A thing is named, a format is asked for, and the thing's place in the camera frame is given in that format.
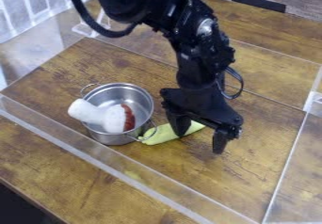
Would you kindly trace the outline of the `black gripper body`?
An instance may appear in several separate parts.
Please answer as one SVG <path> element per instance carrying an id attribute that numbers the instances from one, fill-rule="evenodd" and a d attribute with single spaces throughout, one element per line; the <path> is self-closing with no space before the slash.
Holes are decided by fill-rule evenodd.
<path id="1" fill-rule="evenodd" d="M 226 103 L 226 99 L 215 86 L 210 88 L 163 88 L 162 106 L 175 113 L 185 114 L 191 120 L 213 129 L 225 128 L 229 139 L 238 138 L 242 133 L 243 117 Z"/>

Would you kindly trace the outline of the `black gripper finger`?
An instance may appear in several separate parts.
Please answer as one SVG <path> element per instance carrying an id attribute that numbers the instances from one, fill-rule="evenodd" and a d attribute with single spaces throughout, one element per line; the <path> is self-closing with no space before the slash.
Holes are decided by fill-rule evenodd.
<path id="1" fill-rule="evenodd" d="M 191 126 L 191 119 L 182 113 L 166 111 L 166 117 L 177 136 L 183 136 Z"/>
<path id="2" fill-rule="evenodd" d="M 226 149 L 226 144 L 229 142 L 229 134 L 225 128 L 218 128 L 213 137 L 213 152 L 222 154 Z"/>

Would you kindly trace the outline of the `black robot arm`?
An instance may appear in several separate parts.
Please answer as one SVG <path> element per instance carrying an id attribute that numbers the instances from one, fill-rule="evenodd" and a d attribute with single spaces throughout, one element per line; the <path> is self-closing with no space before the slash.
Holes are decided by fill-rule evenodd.
<path id="1" fill-rule="evenodd" d="M 231 68 L 234 48 L 219 29 L 211 7 L 202 0 L 99 0 L 111 19 L 147 24 L 169 39 L 178 59 L 177 88 L 165 88 L 162 106 L 178 136 L 193 121 L 215 130 L 213 151 L 221 153 L 239 137 L 243 117 L 226 103 L 226 75 L 241 76 Z"/>

